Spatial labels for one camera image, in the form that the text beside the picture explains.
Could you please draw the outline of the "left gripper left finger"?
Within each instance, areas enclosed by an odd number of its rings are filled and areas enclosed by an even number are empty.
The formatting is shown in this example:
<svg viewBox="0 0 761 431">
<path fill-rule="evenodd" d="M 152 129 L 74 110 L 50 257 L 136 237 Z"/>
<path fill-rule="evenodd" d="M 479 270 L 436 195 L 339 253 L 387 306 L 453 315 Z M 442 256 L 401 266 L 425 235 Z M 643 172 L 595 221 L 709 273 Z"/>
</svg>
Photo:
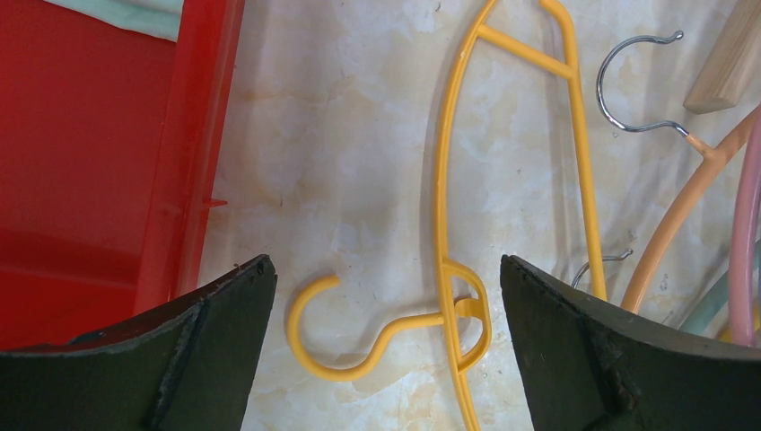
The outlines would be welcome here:
<svg viewBox="0 0 761 431">
<path fill-rule="evenodd" d="M 239 429 L 276 284 L 263 254 L 65 344 L 3 352 L 2 429 Z"/>
</svg>

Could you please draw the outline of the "pink hanger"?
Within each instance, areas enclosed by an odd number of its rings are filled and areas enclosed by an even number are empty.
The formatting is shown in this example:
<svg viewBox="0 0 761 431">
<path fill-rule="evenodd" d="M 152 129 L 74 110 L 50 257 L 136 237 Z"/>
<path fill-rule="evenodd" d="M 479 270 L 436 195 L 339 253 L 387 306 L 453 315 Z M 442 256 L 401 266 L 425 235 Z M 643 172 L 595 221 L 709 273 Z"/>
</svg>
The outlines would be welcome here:
<svg viewBox="0 0 761 431">
<path fill-rule="evenodd" d="M 729 263 L 729 320 L 733 343 L 753 347 L 753 258 L 760 205 L 760 116 L 747 143 L 736 196 Z"/>
</svg>

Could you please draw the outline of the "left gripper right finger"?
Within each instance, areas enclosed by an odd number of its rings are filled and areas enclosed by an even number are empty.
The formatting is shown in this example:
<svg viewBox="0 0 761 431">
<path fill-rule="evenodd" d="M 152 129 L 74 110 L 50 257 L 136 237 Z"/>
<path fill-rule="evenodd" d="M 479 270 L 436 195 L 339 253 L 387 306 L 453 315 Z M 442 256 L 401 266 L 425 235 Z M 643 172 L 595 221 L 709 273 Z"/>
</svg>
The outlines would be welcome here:
<svg viewBox="0 0 761 431">
<path fill-rule="evenodd" d="M 760 352 L 628 312 L 516 256 L 500 286 L 537 430 L 757 430 Z"/>
</svg>

